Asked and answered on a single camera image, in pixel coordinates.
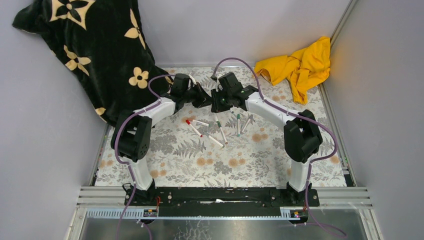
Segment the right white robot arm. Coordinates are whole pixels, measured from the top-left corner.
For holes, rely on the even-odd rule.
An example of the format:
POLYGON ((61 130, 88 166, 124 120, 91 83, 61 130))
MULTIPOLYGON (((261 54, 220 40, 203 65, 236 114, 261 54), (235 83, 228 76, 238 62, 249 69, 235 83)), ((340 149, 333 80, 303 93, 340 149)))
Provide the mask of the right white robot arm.
POLYGON ((252 86, 243 86, 233 72, 221 77, 212 76, 217 88, 211 90, 211 112, 221 113, 231 108, 240 108, 256 114, 283 131, 284 149, 291 158, 291 177, 287 201, 293 206, 301 205, 306 199, 309 158, 318 152, 323 142, 321 132, 315 123, 314 114, 290 112, 275 101, 268 100, 261 91, 252 86))

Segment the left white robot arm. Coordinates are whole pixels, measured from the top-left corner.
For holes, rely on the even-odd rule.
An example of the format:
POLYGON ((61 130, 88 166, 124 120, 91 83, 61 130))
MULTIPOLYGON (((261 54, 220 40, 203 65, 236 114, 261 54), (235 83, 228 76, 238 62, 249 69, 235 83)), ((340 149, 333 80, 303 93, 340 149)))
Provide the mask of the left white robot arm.
POLYGON ((178 112, 185 104, 202 108, 212 104, 212 97, 203 87, 187 74, 174 76, 173 85, 158 99, 137 110, 123 110, 118 117, 111 140, 111 148, 120 164, 126 165, 132 178, 133 187, 138 189, 136 199, 144 206, 152 204, 155 192, 146 156, 152 128, 161 120, 178 112))

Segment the grey capped slanted marker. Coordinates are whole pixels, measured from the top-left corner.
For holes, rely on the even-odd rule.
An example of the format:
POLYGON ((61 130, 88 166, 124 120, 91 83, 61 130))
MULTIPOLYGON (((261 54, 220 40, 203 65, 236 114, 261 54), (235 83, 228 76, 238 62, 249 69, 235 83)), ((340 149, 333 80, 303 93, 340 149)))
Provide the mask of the grey capped slanted marker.
POLYGON ((249 124, 251 124, 251 123, 252 123, 252 121, 253 121, 253 115, 251 114, 251 115, 249 115, 249 116, 248 116, 247 121, 245 122, 245 124, 244 124, 244 125, 243 125, 243 127, 241 128, 241 130, 240 130, 240 133, 241 133, 241 134, 243 134, 243 133, 244 133, 244 131, 246 130, 247 126, 248 126, 249 124))

